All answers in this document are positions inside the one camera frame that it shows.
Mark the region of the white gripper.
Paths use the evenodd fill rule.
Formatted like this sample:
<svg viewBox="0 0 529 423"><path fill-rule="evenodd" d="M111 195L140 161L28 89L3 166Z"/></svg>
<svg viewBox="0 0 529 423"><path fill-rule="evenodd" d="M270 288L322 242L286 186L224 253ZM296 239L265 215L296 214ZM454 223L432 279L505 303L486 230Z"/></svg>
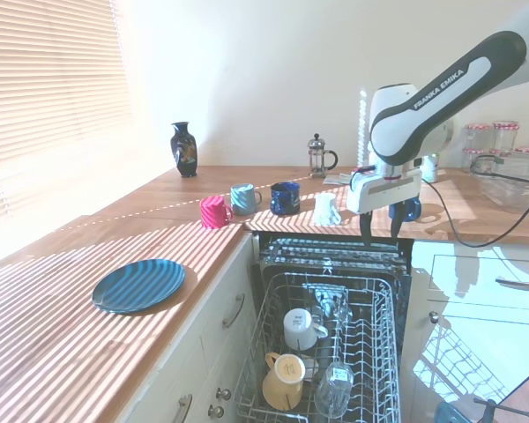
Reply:
<svg viewBox="0 0 529 423"><path fill-rule="evenodd" d="M397 239L406 217L406 204L400 202L417 197L420 190L419 169L408 171L397 180L387 180L379 174L353 174L346 194L346 208L361 214L360 230L364 245L370 246L372 242L373 211L391 204L391 238Z"/></svg>

